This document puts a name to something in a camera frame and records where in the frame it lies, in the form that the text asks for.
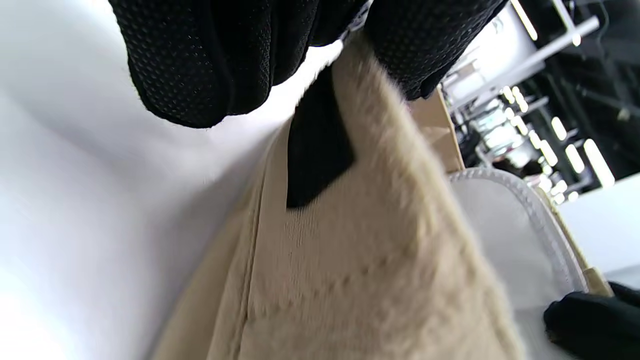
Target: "beige fabric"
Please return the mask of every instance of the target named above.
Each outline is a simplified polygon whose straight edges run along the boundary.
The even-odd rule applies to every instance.
[[[361,38],[333,82],[355,164],[287,210],[287,123],[155,358],[521,359],[442,167]]]
[[[448,174],[465,169],[458,139],[440,89],[409,104],[411,115]]]

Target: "perforated black fabric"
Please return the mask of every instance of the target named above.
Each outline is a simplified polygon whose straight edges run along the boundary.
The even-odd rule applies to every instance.
[[[310,45],[338,39],[365,0],[109,2],[147,109],[211,127],[258,108]]]
[[[408,100],[426,97],[506,0],[375,0],[365,31]]]
[[[189,127],[259,107],[307,48],[344,32],[365,0],[109,0],[144,105]],[[376,0],[365,31],[409,100],[429,95],[506,0]]]

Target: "white surface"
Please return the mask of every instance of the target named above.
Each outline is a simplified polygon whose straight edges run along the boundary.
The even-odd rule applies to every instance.
[[[139,102],[106,0],[0,2],[0,359],[141,359],[340,45],[210,130]]]
[[[531,41],[522,26],[522,21],[512,6],[506,6],[496,17],[495,21],[502,23],[502,29],[496,33],[492,24],[487,25],[467,47],[463,60],[455,67],[473,63],[476,71],[453,85],[446,86],[451,101],[458,104],[461,100],[476,92],[485,84],[507,73],[536,52],[536,46]],[[502,86],[515,84],[521,79],[540,71],[544,63],[538,63],[531,68],[512,74],[503,85],[495,91],[484,94],[478,103],[495,97]]]
[[[589,263],[601,272],[640,266],[640,175],[559,206]]]

